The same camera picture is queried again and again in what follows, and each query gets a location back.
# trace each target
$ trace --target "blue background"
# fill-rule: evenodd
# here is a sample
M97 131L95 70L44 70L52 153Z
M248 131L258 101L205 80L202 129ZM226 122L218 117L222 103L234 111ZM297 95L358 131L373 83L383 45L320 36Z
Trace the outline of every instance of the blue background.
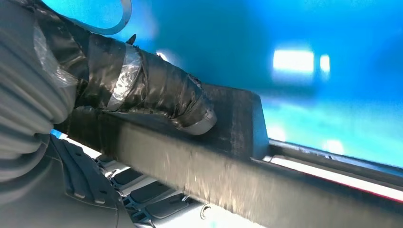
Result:
M101 28L122 16L118 0L45 2ZM132 2L112 37L136 33L136 45L204 82L260 94L269 137L403 167L403 1ZM314 53L314 71L274 69L279 49Z

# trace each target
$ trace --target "black plastic part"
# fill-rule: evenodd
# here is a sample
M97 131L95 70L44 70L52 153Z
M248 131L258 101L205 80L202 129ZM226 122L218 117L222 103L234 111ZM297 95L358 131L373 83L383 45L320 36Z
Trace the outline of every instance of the black plastic part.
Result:
M134 42L136 41L136 37L137 37L137 35L136 35L136 34L133 34L133 35L126 41L126 44L133 45Z

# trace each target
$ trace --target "silver duct tape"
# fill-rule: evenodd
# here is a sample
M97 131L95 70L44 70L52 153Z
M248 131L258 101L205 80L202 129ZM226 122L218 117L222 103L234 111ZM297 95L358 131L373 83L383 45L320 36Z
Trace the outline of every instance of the silver duct tape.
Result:
M126 55L123 60L122 70L117 79L107 110L116 111L125 101L127 94L133 87L137 73L141 66L141 57L135 48L126 45Z

